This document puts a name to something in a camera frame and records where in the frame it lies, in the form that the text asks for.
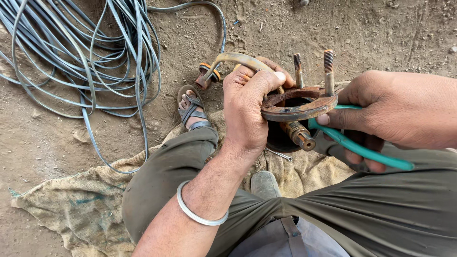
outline flat wire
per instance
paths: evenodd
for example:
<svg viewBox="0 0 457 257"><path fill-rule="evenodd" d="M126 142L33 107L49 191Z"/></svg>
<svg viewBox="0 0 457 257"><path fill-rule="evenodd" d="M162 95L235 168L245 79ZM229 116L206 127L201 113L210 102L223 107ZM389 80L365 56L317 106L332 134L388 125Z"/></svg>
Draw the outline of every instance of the flat wire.
<svg viewBox="0 0 457 257"><path fill-rule="evenodd" d="M29 97L43 108L64 117L84 119L90 140L102 161L119 173L136 172L138 169L119 171L103 158L90 127L89 116L96 109L123 118L138 114L143 129L146 153L144 161L148 159L148 138L143 107L158 96L162 80L159 65L160 42L147 11L176 12L195 5L210 5L221 16L223 25L221 53L223 53L226 39L225 18L221 9L208 1L194 1L173 7L158 8L147 6L146 0L106 0L101 17L95 24L72 0L0 0L0 21L12 35L11 60L1 51L0 56L15 69L17 80L4 74L0 74L0 77L21 85ZM101 22L108 12L115 19L121 32L120 36L110 37L100 30ZM157 43L157 50L152 45L149 29ZM94 51L95 47L110 53L98 54ZM34 68L45 75L44 82L35 84L23 74L19 69L16 48L25 54ZM33 60L30 52L39 56L40 62L47 63L52 71L48 73L41 68ZM128 73L134 65L136 67L135 75L129 77ZM114 70L123 66L126 67L125 73L119 77L100 70ZM148 85L152 82L152 75L155 72L157 72L157 89L154 95L148 98ZM64 79L58 78L56 74L60 74L59 77L63 76ZM77 89L80 101L75 102L43 89L43 86L51 81ZM66 114L46 105L35 97L33 91L36 90L80 107L82 115ZM135 90L135 94L128 94L130 90ZM135 98L136 105L99 105L96 92L112 92L124 98ZM118 112L129 109L133 110L131 114Z"/></svg>

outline sandy ground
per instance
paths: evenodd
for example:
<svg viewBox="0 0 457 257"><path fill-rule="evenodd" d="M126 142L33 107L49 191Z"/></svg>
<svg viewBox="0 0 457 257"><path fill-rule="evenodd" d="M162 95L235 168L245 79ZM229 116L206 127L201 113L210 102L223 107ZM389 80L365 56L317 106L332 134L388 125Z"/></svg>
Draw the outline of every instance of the sandy ground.
<svg viewBox="0 0 457 257"><path fill-rule="evenodd" d="M76 2L89 16L95 12L85 1ZM180 2L155 0L159 7ZM292 54L301 52L305 83L323 81L323 51L336 52L336 80L350 80L366 70L406 71L454 77L457 54L448 51L457 43L457 1L397 0L396 9L386 1L314 0L300 7L291 0L218 0L227 20L226 51L265 56L292 71ZM192 7L172 14L150 14L163 46L163 90L145 108L150 145L157 144L176 124L176 93L193 84L198 64L211 63L222 40L220 19L211 8ZM0 27L0 49L11 56L11 37ZM223 64L224 77L235 64ZM34 80L42 75L22 67ZM14 71L0 61L0 71ZM41 181L65 177L102 165L93 146L74 138L82 135L82 120L59 117L39 108L20 86L1 81L0 86L0 255L71 256L61 237L26 211L10 206L11 190L23 193ZM59 85L50 88L64 96L74 92ZM222 108L222 83L203 92L208 111ZM104 96L106 101L115 101ZM45 100L60 109L74 107ZM95 137L108 161L128 158L143 149L139 118L120 119L102 112L90 118Z"/></svg>

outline metal bracelet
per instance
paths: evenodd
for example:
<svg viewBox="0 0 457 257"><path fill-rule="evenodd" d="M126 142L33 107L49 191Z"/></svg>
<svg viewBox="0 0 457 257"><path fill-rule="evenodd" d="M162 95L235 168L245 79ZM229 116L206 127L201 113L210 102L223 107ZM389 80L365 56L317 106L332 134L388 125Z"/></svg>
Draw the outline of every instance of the metal bracelet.
<svg viewBox="0 0 457 257"><path fill-rule="evenodd" d="M224 223L227 218L229 217L229 210L227 210L227 212L225 213L225 215L219 219L219 220L205 220L203 218L200 218L198 217L195 213L193 213L187 206L186 204L184 203L184 201L182 200L182 195L181 195L181 191L182 191L182 188L184 187L184 185L186 185L190 180L187 180L187 181L184 181L183 183L181 183L179 186L178 186L178 190L176 191L176 198L178 198L178 204L179 204L179 207L181 207L182 211L187 215L189 216L189 218L195 220L196 222L200 223L200 224L203 224L203 225L207 225L207 226L219 226L221 225L222 223Z"/></svg>

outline man's right hand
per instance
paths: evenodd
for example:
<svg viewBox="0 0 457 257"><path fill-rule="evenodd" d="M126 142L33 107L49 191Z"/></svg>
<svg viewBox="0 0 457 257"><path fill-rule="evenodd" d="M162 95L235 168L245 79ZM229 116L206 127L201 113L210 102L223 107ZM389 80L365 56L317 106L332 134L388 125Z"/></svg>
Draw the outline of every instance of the man's right hand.
<svg viewBox="0 0 457 257"><path fill-rule="evenodd" d="M348 131L367 148L380 151L383 140L407 148L457 148L457 80L446 77L368 71L338 94L338 104L361 110L339 109L316 118L321 125ZM349 151L347 159L362 157ZM379 163L368 161L374 170Z"/></svg>

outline trousers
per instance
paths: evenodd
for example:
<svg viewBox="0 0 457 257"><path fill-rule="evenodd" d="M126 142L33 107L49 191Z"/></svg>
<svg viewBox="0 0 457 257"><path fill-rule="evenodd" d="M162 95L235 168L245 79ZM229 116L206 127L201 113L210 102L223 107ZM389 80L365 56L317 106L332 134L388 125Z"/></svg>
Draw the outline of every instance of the trousers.
<svg viewBox="0 0 457 257"><path fill-rule="evenodd" d="M228 256L259 228L288 216L316 225L353 257L456 256L455 152L400 150L386 143L383 154L412 161L415 169L388 167L376 174L363 164L350 164L335 142L322 135L316 141L318 152L335 156L356 173L298 198L263 200L239 189L207 256ZM217 142L210 127L186 132L167 141L133 176L123 195L122 216L136 243L178 185L204 167Z"/></svg>

